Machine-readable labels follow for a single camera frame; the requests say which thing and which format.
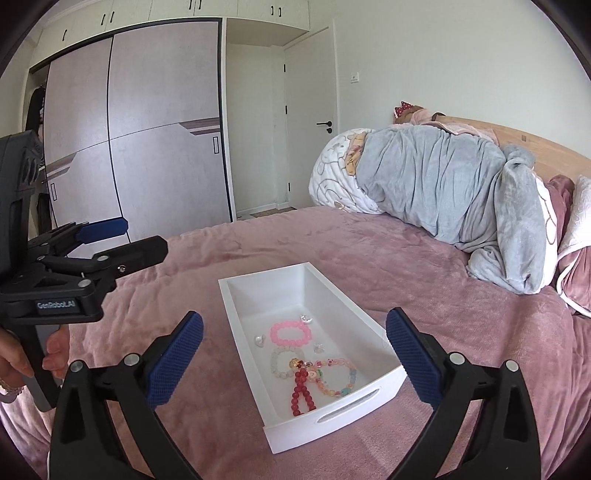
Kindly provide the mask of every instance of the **bracelet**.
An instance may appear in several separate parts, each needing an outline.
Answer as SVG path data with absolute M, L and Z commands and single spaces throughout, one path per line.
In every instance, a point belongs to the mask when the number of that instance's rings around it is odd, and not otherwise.
M 281 330 L 283 328 L 299 328 L 302 331 L 302 333 L 304 334 L 304 337 L 299 340 L 286 340 L 283 338 L 279 338 L 278 332 L 279 332 L 279 330 Z M 310 327 L 308 327 L 301 320 L 296 321 L 296 322 L 287 321 L 287 322 L 276 323 L 275 325 L 273 325 L 271 327 L 271 341 L 276 345 L 302 347 L 302 346 L 308 344 L 310 340 L 312 340 L 312 330 L 310 330 Z
M 323 380 L 322 367 L 332 367 L 335 365 L 343 365 L 349 367 L 349 383 L 341 390 L 331 390 L 326 382 Z M 314 379 L 319 390 L 329 397 L 344 397 L 349 395 L 355 388 L 355 381 L 357 380 L 357 370 L 353 364 L 343 358 L 318 360 L 315 364 L 317 377 Z
M 306 370 L 304 367 L 301 367 L 298 371 L 294 373 L 294 375 L 295 388 L 294 392 L 291 394 L 291 410 L 294 413 L 294 417 L 298 417 L 301 415 L 300 407 L 298 405 L 300 402 L 300 394 L 304 396 L 304 400 L 308 404 L 308 411 L 315 410 L 316 405 L 314 405 L 314 400 L 312 400 L 312 395 L 310 394 L 310 391 L 304 385 L 309 378 L 308 370 Z
M 283 352 L 293 352 L 299 358 L 304 358 L 304 352 L 302 352 L 299 348 L 293 346 L 280 346 L 273 350 L 273 353 L 271 354 L 271 372 L 273 372 L 273 375 L 275 375 L 277 378 L 286 379 L 294 376 L 294 370 L 291 368 L 291 363 L 293 362 L 293 360 L 290 362 L 290 369 L 288 371 L 280 372 L 277 368 L 277 359 L 279 358 L 279 355 Z

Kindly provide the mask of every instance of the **pillow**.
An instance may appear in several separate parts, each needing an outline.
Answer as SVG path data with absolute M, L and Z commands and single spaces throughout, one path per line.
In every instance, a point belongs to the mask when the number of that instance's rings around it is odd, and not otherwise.
M 580 176 L 573 206 L 558 249 L 560 297 L 577 312 L 591 317 L 591 179 Z
M 550 285 L 554 280 L 556 273 L 556 264 L 558 263 L 558 232 L 557 232 L 557 218 L 554 208 L 552 207 L 552 200 L 550 192 L 545 187 L 544 182 L 537 175 L 535 176 L 535 183 L 538 187 L 538 196 L 540 204 L 542 205 L 542 213 L 544 214 L 544 223 L 546 225 L 546 254 L 544 260 L 544 276 L 540 289 Z

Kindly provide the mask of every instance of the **pink blanket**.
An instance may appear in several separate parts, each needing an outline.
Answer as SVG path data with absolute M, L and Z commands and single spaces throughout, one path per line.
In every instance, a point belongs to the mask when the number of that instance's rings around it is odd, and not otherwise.
M 207 480 L 386 478 L 424 427 L 431 408 L 405 382 L 398 396 L 361 420 L 300 448 L 273 455 L 262 430 L 217 280 L 310 261 L 377 322 L 401 306 L 448 351 L 475 363 L 519 362 L 540 432 L 544 477 L 566 457 L 589 420 L 591 323 L 569 314 L 551 288 L 517 296 L 468 277 L 467 256 L 389 215 L 328 207 L 220 225 L 170 240 L 166 261 L 124 278 L 105 318 L 72 326 L 72 359 L 114 364 L 170 333 L 188 310 L 206 336 L 169 404 L 158 415 Z M 43 476 L 51 415 L 28 394 L 0 408 L 9 434 Z M 133 464 L 137 447 L 115 424 Z M 455 466 L 475 421 L 462 428 L 445 469 Z

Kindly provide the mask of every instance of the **wardrobe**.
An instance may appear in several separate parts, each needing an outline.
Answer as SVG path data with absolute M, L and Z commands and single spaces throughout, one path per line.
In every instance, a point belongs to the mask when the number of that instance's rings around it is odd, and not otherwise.
M 75 256 L 231 221 L 220 28 L 138 28 L 51 63 L 44 135 L 54 221 L 129 222 L 127 235 Z

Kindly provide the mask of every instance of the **clear beaded bracelet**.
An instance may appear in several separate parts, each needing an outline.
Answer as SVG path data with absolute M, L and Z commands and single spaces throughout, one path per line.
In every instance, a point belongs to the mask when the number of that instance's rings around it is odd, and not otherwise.
M 273 375 L 275 375 L 277 378 L 286 379 L 286 378 L 293 377 L 295 372 L 291 368 L 291 365 L 290 365 L 290 369 L 285 372 L 281 372 L 279 370 L 279 368 L 277 367 L 277 361 L 278 361 L 279 355 L 282 354 L 283 352 L 293 352 L 297 355 L 298 358 L 304 358 L 304 352 L 302 352 L 301 349 L 299 349 L 298 347 L 295 347 L 295 346 L 280 346 L 280 347 L 276 348 L 275 350 L 273 350 L 273 353 L 271 354 L 271 372 L 273 372 Z

